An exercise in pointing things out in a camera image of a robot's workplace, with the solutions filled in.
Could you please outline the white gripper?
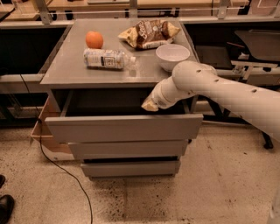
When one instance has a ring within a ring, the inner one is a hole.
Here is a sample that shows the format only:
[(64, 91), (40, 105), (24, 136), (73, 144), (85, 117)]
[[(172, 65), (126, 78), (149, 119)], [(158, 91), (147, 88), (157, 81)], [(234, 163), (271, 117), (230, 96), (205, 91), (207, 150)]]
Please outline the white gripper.
[(172, 106), (172, 104), (165, 99), (160, 86), (155, 86), (150, 96), (151, 97), (147, 97), (142, 104), (142, 108), (146, 111), (156, 112), (159, 109), (168, 109)]

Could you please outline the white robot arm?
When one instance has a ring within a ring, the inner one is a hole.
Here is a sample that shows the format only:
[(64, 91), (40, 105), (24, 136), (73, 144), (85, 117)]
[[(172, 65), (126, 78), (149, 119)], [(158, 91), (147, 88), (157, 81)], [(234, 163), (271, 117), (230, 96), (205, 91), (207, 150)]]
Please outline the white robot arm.
[(207, 65), (177, 64), (149, 101), (166, 109), (202, 95), (253, 125), (206, 126), (184, 161), (171, 224), (279, 224), (279, 156), (260, 153), (256, 132), (280, 139), (280, 95), (223, 79)]

